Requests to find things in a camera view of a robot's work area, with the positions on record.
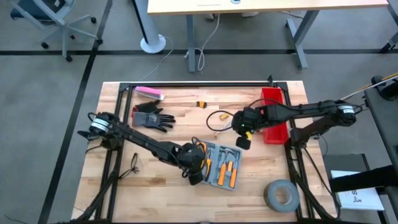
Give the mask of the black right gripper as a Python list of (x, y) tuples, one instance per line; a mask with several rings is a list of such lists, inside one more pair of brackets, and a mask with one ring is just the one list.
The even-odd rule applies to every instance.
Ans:
[[(264, 120), (261, 110), (250, 107), (245, 108), (245, 127), (251, 134), (267, 127), (267, 123)], [(241, 149), (248, 150), (251, 147), (251, 139), (240, 136), (236, 139), (236, 146)]]

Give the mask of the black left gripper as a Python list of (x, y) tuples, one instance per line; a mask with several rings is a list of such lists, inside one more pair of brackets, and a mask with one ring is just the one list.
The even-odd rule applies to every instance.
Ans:
[(199, 184), (204, 180), (203, 173), (199, 171), (204, 166), (205, 153), (198, 146), (198, 143), (184, 144), (179, 154), (179, 163), (182, 165), (183, 174), (190, 175), (190, 185)]

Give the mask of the yellow handled pliers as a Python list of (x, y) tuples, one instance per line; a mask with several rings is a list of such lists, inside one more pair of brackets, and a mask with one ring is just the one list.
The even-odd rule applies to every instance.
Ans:
[(210, 170), (211, 170), (211, 149), (208, 149), (206, 151), (206, 159), (205, 159), (205, 175), (204, 175), (204, 181), (208, 182), (209, 176), (210, 176)]

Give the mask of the grey plastic tool case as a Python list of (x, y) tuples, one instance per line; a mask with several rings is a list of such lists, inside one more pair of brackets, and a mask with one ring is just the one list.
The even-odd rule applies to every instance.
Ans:
[[(238, 170), (241, 166), (241, 159), (242, 159), (242, 151), (240, 149), (237, 148), (233, 148), (233, 147), (227, 147), (224, 145), (220, 145), (220, 144), (215, 144), (215, 143), (211, 143), (211, 142), (206, 142), (206, 141), (201, 141), (201, 142), (205, 142), (207, 145), (207, 150), (211, 149), (211, 170), (210, 170), (210, 176), (208, 179), (208, 182), (205, 182), (205, 184), (210, 184), (212, 186), (215, 187), (219, 187), (221, 189), (226, 189), (226, 190), (234, 190), (236, 188), (237, 185), (237, 181), (238, 181)], [(220, 169), (220, 160), (221, 160), (221, 152), (220, 149), (221, 148), (227, 148), (227, 149), (232, 149), (235, 153), (236, 153), (236, 157), (238, 158), (238, 162), (237, 162), (237, 176), (236, 176), (236, 184), (235, 184), (235, 188), (233, 189), (228, 189), (228, 188), (224, 188), (224, 187), (220, 187), (217, 184), (217, 180), (218, 180), (218, 174), (219, 174), (219, 169)], [(205, 161), (204, 161), (204, 166), (202, 168), (202, 173), (203, 176), (205, 175)]]

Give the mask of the red plastic bin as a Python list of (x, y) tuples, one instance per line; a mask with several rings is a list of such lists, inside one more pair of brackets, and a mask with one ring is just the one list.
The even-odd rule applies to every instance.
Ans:
[[(280, 88), (265, 87), (261, 92), (262, 98), (272, 99), (284, 103), (284, 95)], [(289, 138), (287, 123), (278, 124), (262, 130), (265, 144), (284, 144)]]

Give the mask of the grey black work glove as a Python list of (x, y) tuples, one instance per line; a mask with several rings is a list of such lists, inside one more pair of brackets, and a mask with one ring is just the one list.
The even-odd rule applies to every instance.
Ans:
[(132, 125), (134, 127), (142, 126), (164, 133), (167, 132), (166, 128), (173, 128), (172, 123), (175, 122), (174, 116), (169, 114), (134, 112), (132, 116)]

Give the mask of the black red work glove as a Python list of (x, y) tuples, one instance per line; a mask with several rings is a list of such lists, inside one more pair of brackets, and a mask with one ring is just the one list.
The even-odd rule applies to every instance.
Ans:
[(160, 100), (150, 101), (147, 103), (142, 103), (139, 105), (135, 105), (133, 107), (131, 117), (134, 117), (135, 112), (142, 112), (142, 113), (156, 113), (159, 114), (163, 108), (158, 108), (157, 105), (160, 103)]

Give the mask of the pink flat package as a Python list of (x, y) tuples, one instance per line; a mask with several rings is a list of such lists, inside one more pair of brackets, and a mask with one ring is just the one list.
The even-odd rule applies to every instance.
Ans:
[(146, 86), (137, 86), (135, 87), (134, 91), (138, 95), (142, 95), (155, 100), (159, 100), (159, 95), (162, 95), (162, 92), (160, 90)]

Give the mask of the white paper sheet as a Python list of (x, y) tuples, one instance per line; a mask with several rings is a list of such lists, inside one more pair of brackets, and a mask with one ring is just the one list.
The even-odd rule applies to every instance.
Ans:
[(336, 195), (342, 209), (384, 211), (375, 187), (337, 192)]

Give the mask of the grey pole with white base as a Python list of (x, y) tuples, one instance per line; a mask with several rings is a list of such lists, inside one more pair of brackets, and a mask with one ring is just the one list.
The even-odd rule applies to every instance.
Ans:
[(142, 32), (141, 49), (148, 54), (157, 54), (166, 46), (166, 39), (162, 36), (147, 9), (149, 0), (132, 0), (137, 20)]

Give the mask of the wooden desk with grey legs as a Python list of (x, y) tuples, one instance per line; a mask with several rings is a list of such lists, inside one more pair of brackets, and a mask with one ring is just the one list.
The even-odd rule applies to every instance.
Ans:
[(233, 4), (231, 0), (149, 0), (147, 12), (149, 15), (186, 16), (189, 71), (194, 72), (194, 14), (305, 11), (298, 27), (292, 19), (285, 22), (297, 54), (298, 67), (303, 69), (307, 68), (308, 64), (302, 42), (321, 10), (375, 7), (388, 7), (392, 10), (389, 0), (241, 0), (239, 4)]

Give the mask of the white yellow rod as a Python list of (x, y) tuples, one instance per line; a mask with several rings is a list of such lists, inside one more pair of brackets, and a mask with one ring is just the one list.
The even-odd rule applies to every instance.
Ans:
[(355, 91), (355, 92), (353, 92), (353, 93), (350, 93), (349, 95), (346, 95), (346, 96), (340, 98), (340, 100), (348, 100), (348, 99), (351, 98), (352, 96), (354, 96), (354, 95), (356, 95), (356, 94), (358, 94), (358, 93), (361, 93), (361, 92), (363, 92), (364, 90), (367, 90), (367, 89), (369, 89), (369, 88), (374, 88), (374, 87), (376, 87), (376, 86), (379, 86), (379, 85), (381, 85), (381, 84), (383, 84), (383, 83), (385, 83), (385, 82), (388, 82), (389, 80), (392, 80), (392, 79), (397, 78), (397, 77), (398, 77), (398, 72), (397, 72), (397, 73), (394, 73), (394, 74), (392, 74), (392, 75), (389, 75), (389, 76), (387, 76), (387, 77), (385, 77), (385, 78), (382, 78), (381, 81), (378, 82), (378, 83), (376, 83), (376, 84), (368, 84), (368, 85), (366, 85), (366, 86), (363, 86), (363, 87), (361, 87), (360, 89), (358, 89), (357, 91)]

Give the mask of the dark grey cabinet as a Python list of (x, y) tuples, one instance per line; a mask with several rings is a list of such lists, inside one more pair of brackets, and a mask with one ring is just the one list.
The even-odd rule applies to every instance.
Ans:
[(398, 98), (386, 100), (374, 88), (364, 95), (392, 164), (394, 185), (387, 186), (386, 192), (398, 220)]

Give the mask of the grey duct tape roll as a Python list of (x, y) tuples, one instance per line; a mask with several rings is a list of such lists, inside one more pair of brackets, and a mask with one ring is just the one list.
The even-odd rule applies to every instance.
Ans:
[[(276, 192), (282, 189), (287, 195), (287, 201), (280, 203), (277, 200)], [(290, 213), (298, 209), (300, 205), (300, 195), (296, 186), (289, 180), (279, 179), (269, 183), (264, 189), (264, 201), (273, 211), (279, 213)]]

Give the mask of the white frame office chair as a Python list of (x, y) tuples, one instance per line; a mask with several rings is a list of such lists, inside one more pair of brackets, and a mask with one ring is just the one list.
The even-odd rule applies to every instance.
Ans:
[(83, 21), (96, 23), (96, 18), (91, 15), (79, 17), (74, 21), (67, 22), (65, 18), (72, 11), (76, 0), (6, 0), (11, 6), (10, 17), (16, 19), (27, 19), (38, 29), (45, 30), (47, 26), (54, 26), (54, 30), (40, 40), (43, 49), (49, 48), (45, 42), (51, 36), (60, 34), (62, 37), (62, 56), (67, 62), (72, 61), (68, 55), (68, 40), (74, 39), (73, 33), (78, 33), (92, 38), (97, 44), (101, 45), (103, 40), (97, 35), (83, 31), (75, 27)]

